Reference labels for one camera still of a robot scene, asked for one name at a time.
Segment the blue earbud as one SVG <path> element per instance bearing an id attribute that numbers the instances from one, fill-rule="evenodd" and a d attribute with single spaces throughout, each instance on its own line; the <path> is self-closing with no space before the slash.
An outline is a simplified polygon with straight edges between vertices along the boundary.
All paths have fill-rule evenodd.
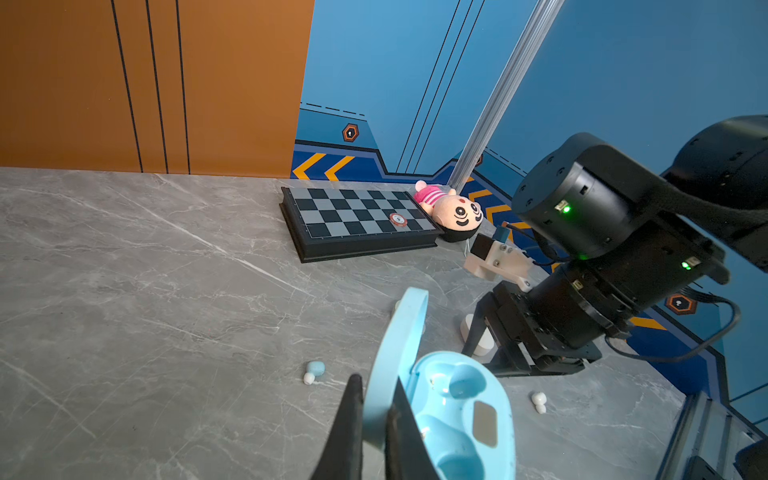
<path id="1" fill-rule="evenodd" d="M 326 372 L 325 363 L 320 360 L 309 361 L 305 365 L 305 373 L 303 375 L 303 383 L 305 385 L 312 385 L 319 378 L 321 378 Z"/>

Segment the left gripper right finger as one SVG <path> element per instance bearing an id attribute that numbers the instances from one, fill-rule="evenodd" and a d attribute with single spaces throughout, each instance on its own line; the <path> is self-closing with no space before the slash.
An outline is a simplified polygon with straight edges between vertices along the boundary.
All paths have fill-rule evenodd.
<path id="1" fill-rule="evenodd" d="M 386 417 L 385 469 L 388 480 L 439 480 L 400 381 Z"/>

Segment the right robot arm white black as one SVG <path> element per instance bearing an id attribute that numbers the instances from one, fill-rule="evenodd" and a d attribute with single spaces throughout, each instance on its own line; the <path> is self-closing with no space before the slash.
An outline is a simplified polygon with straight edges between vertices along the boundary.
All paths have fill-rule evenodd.
<path id="1" fill-rule="evenodd" d="M 479 236 L 466 267 L 494 281 L 477 303 L 463 352 L 484 334 L 498 377 L 560 376 L 601 358 L 596 340 L 627 339 L 633 319 L 692 289 L 730 279 L 732 250 L 767 266 L 767 119 L 741 116 L 695 135 L 656 175 L 599 138 L 579 133 L 541 160 L 511 202 L 555 268 Z"/>

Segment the light blue earbud case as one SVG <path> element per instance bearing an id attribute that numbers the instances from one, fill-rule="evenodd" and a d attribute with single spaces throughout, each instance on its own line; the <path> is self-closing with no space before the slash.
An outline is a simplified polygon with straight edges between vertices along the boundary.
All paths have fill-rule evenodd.
<path id="1" fill-rule="evenodd" d="M 408 288 L 377 352 L 363 403 L 363 439 L 385 454 L 385 425 L 402 383 L 439 479 L 512 479 L 510 402 L 499 380 L 461 353 L 418 354 L 429 294 Z"/>

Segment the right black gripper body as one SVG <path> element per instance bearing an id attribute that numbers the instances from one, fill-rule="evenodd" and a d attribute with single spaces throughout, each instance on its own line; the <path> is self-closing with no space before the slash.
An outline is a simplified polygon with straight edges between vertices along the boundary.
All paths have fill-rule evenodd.
<path id="1" fill-rule="evenodd" d="M 497 284 L 476 304 L 464 355 L 475 354 L 485 331 L 490 332 L 497 347 L 485 367 L 496 377 L 571 375 L 602 358 L 594 342 L 572 348 L 542 328 L 523 292 L 508 281 Z"/>

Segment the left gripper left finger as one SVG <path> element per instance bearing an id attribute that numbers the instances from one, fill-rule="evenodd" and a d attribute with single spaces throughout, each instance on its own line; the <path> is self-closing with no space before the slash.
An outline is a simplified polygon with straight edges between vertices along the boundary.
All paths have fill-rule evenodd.
<path id="1" fill-rule="evenodd" d="M 363 398 L 362 377 L 357 373 L 352 374 L 311 480 L 361 479 Z"/>

